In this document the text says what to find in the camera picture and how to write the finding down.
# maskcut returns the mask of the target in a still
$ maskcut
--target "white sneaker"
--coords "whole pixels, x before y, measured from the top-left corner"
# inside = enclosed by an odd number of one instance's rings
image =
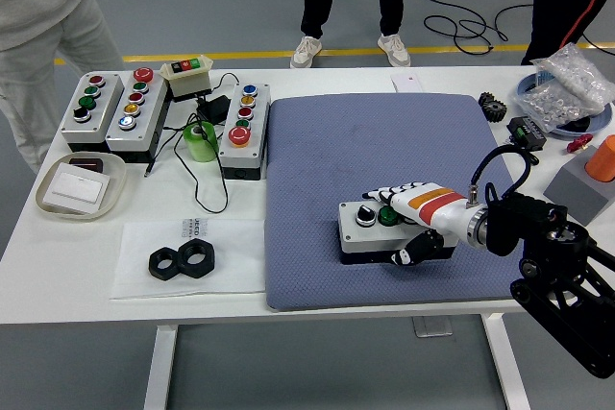
[[[392,36],[380,36],[378,46],[382,48],[388,62],[393,67],[410,67],[410,55],[407,52],[406,46],[400,39],[399,34]]]
[[[295,54],[290,59],[290,67],[292,69],[311,67],[312,59],[318,55],[322,48],[323,46],[319,39],[304,36],[297,50],[295,50]]]

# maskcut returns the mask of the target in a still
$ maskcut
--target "gray sweatpants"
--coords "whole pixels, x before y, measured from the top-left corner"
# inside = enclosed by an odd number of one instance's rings
[[[0,109],[9,119],[17,149],[35,173],[60,124],[59,107],[65,109],[54,81],[56,51],[79,76],[124,69],[96,0],[82,0],[43,34],[0,51]]]

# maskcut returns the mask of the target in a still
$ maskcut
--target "gray control box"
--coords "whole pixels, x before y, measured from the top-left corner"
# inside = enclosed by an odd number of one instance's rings
[[[427,228],[401,223],[384,226],[376,220],[369,228],[357,223],[358,209],[365,205],[376,215],[384,206],[376,201],[344,202],[338,206],[339,240],[344,253],[366,253],[399,250]]]
[[[74,111],[80,107],[79,100],[87,96],[86,89],[96,86],[90,79],[97,78],[103,78],[105,84],[99,88],[100,95],[94,98],[96,107],[88,110],[87,120],[78,122]],[[60,124],[60,132],[72,151],[109,151],[105,136],[123,92],[124,85],[117,73],[88,73],[79,80]]]
[[[266,130],[270,105],[269,85],[238,84],[235,87],[219,149],[220,163],[227,180],[260,180],[264,177]],[[247,115],[242,111],[251,114],[251,117],[244,118]],[[229,134],[237,127],[238,121],[247,121],[249,124],[249,139],[244,145],[237,145],[229,138]]]
[[[136,80],[131,76],[127,88],[133,88],[134,84]],[[134,126],[128,130],[125,130],[125,125],[124,129],[122,128],[124,122],[127,122],[126,106],[133,104],[133,92],[126,91],[117,105],[107,131],[106,141],[111,152],[128,162],[152,160],[171,101],[168,82],[160,72],[154,72],[154,77],[147,84],[149,89],[143,94],[144,101],[139,104],[139,115],[131,116]]]
[[[545,197],[554,204],[567,206],[568,213],[584,226],[615,202],[615,183],[596,181],[585,171],[585,164],[596,151],[594,146],[588,146],[575,155],[559,169],[545,190]]]

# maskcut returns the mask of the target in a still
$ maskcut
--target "orange cylinder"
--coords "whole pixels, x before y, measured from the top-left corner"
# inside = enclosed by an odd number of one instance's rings
[[[598,151],[585,164],[585,171],[596,181],[615,180],[615,134],[606,137]]]

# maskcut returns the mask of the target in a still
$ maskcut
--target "clear plastic bag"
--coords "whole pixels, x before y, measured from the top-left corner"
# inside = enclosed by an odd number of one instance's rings
[[[574,43],[535,64],[536,72],[552,74],[570,93],[579,98],[587,115],[600,114],[615,100],[615,84],[608,81]]]
[[[553,79],[518,95],[517,103],[545,132],[603,112],[615,100],[615,84],[588,61],[574,43],[533,62],[536,73]]]
[[[583,102],[556,79],[519,95],[517,103],[543,132],[590,115]]]

